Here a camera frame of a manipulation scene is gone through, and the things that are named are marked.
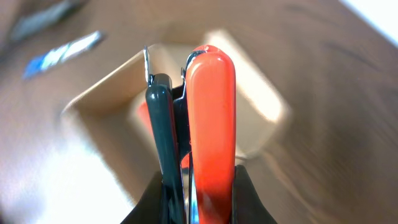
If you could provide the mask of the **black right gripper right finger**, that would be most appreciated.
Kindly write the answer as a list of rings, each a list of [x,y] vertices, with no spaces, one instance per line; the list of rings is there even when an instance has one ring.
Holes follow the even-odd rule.
[[[243,165],[235,167],[232,199],[232,224],[277,224],[263,206]]]

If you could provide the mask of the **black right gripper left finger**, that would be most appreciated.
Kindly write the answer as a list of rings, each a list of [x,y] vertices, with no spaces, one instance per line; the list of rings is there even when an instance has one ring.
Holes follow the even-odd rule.
[[[139,202],[121,224],[168,224],[168,198],[160,171],[151,178]]]

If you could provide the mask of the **black marker pen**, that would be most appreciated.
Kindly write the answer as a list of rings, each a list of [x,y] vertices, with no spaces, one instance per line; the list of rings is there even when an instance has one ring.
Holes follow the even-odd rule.
[[[51,27],[87,4],[85,0],[57,1],[44,9],[19,16],[12,25],[7,39],[10,42],[19,42],[36,33]]]

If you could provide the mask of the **red utility knife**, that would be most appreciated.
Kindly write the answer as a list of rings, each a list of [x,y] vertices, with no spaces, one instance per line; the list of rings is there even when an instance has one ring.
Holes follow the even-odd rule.
[[[149,116],[149,110],[147,107],[147,103],[144,101],[142,102],[138,109],[137,109],[137,115],[141,121],[141,123],[144,125],[146,131],[153,135],[153,130],[152,130],[152,125],[150,121],[150,116]]]

